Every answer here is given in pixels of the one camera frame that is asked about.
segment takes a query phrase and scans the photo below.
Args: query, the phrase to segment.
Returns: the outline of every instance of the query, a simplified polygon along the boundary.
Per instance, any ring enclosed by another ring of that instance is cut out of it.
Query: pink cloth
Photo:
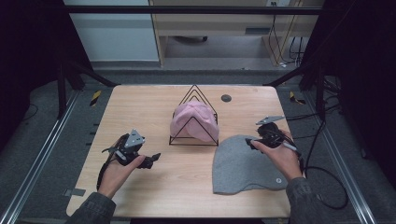
[[[177,134],[187,121],[189,122],[184,129]],[[213,141],[213,139],[217,141],[219,139],[219,126],[216,123],[212,109],[210,106],[199,101],[190,101],[186,104],[179,105],[175,110],[170,130],[172,137],[194,137],[204,142],[210,142]]]

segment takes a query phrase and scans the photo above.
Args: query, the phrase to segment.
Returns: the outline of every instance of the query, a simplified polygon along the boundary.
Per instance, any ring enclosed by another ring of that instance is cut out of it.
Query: denim jacket sleeve
[[[94,192],[65,223],[110,223],[115,210],[116,204],[111,199]]]
[[[290,202],[290,224],[332,223],[330,215],[305,178],[292,179],[286,193]]]

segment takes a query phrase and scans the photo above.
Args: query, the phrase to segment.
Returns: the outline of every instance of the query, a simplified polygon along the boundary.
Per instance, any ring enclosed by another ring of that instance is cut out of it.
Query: white wall
[[[147,6],[148,0],[64,0],[66,5]],[[70,14],[92,62],[159,61],[149,14]]]

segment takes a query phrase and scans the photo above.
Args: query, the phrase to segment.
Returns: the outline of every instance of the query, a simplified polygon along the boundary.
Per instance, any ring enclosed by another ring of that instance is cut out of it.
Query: person's right hand
[[[287,137],[291,138],[290,133],[283,130],[280,131]],[[285,147],[283,144],[279,147],[271,148],[254,140],[251,141],[251,145],[265,153],[265,155],[271,159],[276,168],[288,179],[289,182],[296,177],[303,177],[303,174],[300,171],[298,157],[290,148]]]

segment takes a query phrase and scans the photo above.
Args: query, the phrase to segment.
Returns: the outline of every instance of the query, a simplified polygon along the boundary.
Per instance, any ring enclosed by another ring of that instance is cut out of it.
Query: table top
[[[96,191],[99,171],[110,147],[123,134],[136,129],[146,137],[139,154],[162,153],[151,169],[136,169],[117,192],[116,217],[288,217],[285,190],[254,189],[235,195],[218,195],[212,189],[212,164],[216,146],[169,146],[173,112],[191,86],[118,86],[114,88],[92,147],[67,207],[71,216]],[[237,135],[258,136],[257,121],[283,115],[276,90],[262,86],[202,85],[218,114],[219,142]],[[223,102],[228,94],[231,102]],[[289,130],[287,122],[276,121]]]

